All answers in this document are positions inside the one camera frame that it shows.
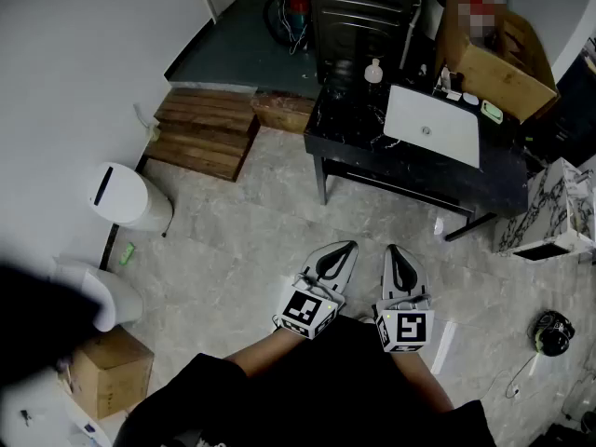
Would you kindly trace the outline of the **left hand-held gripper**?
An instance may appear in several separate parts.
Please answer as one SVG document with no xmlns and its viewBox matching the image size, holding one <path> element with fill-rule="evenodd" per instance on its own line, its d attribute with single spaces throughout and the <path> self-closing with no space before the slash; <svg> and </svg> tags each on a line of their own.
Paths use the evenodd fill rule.
<svg viewBox="0 0 596 447">
<path fill-rule="evenodd" d="M 321 334 L 345 304 L 341 293 L 358 255 L 359 245 L 354 240 L 333 242 L 313 251 L 302 267 L 303 274 L 282 290 L 277 311 L 280 326 L 310 340 Z"/>
</svg>

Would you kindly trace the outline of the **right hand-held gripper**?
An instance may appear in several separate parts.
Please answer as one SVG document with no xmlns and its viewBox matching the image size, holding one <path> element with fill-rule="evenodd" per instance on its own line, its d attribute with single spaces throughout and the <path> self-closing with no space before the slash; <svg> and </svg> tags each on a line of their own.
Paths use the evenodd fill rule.
<svg viewBox="0 0 596 447">
<path fill-rule="evenodd" d="M 404 248 L 386 247 L 382 298 L 374 306 L 374 322 L 385 352 L 416 352 L 430 342 L 434 321 L 427 271 Z"/>
</svg>

